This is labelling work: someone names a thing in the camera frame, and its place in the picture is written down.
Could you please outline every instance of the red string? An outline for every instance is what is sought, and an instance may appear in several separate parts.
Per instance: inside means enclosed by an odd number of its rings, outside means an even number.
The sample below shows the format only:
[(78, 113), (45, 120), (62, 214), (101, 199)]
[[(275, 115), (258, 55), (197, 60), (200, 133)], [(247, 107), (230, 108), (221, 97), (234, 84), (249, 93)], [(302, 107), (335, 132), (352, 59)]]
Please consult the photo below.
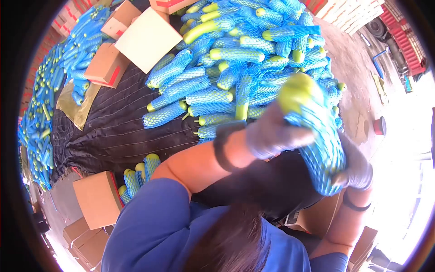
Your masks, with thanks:
[(77, 168), (77, 166), (74, 166), (74, 167), (73, 167), (73, 170), (74, 170), (74, 172), (77, 173), (77, 175), (79, 175), (81, 178), (83, 178), (82, 175), (80, 175), (80, 173), (78, 172), (78, 168)]

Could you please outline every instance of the hand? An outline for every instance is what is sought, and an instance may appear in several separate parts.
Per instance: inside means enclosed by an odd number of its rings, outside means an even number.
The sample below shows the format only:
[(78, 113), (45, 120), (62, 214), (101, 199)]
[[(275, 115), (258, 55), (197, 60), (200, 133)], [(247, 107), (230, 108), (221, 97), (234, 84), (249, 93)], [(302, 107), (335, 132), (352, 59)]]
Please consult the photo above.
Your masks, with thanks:
[(332, 183), (343, 187), (367, 190), (373, 179), (373, 167), (349, 137), (338, 131), (341, 146), (346, 154), (347, 168), (332, 178)]
[(310, 129), (289, 125), (276, 101), (267, 107), (260, 119), (246, 128), (247, 145), (251, 153), (262, 160), (308, 145), (314, 139)]

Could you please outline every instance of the black wristband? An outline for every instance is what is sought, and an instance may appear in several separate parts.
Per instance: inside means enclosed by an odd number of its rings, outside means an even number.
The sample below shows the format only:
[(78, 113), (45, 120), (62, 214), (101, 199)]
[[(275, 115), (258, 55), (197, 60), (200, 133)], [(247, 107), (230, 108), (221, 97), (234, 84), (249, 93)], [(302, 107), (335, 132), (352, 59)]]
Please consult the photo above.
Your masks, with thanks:
[(354, 210), (356, 212), (364, 212), (364, 211), (367, 211), (368, 208), (370, 208), (371, 203), (369, 205), (365, 206), (365, 207), (355, 206), (350, 201), (349, 196), (348, 196), (348, 191), (346, 190), (345, 193), (343, 194), (343, 205), (348, 207), (348, 208), (351, 208), (352, 210)]
[(225, 124), (220, 124), (216, 128), (216, 138), (213, 140), (214, 156), (218, 164), (228, 172), (235, 172), (241, 170), (242, 168), (236, 167), (231, 164), (227, 156), (225, 156), (224, 144), (228, 140), (228, 136), (231, 133), (242, 130), (246, 127), (246, 122), (244, 121), (233, 121)]

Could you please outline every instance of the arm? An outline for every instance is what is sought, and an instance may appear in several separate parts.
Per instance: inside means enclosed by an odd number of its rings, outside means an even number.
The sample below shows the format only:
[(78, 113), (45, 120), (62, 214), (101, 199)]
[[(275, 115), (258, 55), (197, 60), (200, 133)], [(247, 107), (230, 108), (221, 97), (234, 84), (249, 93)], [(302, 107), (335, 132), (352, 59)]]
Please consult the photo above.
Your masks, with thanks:
[[(247, 146), (246, 129), (232, 133), (224, 145), (224, 151), (228, 161), (236, 167), (246, 167), (256, 159)], [(153, 179), (174, 179), (187, 189), (191, 197), (192, 193), (201, 192), (229, 174), (218, 164), (213, 142), (207, 142), (171, 156), (157, 167)]]
[[(273, 102), (260, 119), (228, 137), (224, 152), (230, 163), (243, 168), (255, 159), (267, 159), (284, 150), (307, 145), (313, 140), (311, 130), (289, 126), (279, 105)], [(152, 178), (174, 179), (191, 196), (229, 174), (218, 164), (213, 143), (208, 142), (173, 155), (157, 167)]]
[[(371, 192), (372, 188), (365, 191), (347, 188), (350, 201), (357, 207), (370, 204)], [(356, 212), (341, 204), (337, 215), (332, 219), (328, 232), (310, 255), (310, 259), (333, 252), (342, 252), (350, 257), (364, 229), (366, 214), (367, 211)]]
[[(371, 202), (373, 167), (352, 140), (341, 132), (338, 135), (346, 154), (347, 168), (336, 174), (332, 182), (347, 187), (348, 199), (354, 206), (366, 207)], [(364, 229), (366, 214), (366, 211), (354, 211), (342, 203), (325, 237), (310, 258), (333, 252), (350, 257)]]

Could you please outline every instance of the dark hair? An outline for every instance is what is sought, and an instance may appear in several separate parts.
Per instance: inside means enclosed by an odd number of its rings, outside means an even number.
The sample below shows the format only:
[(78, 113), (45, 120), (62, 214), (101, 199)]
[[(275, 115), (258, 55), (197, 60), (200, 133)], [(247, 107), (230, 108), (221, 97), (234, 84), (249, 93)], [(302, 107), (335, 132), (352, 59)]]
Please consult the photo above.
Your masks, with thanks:
[(249, 204), (233, 204), (197, 243), (184, 271), (259, 272), (269, 249), (260, 210)]

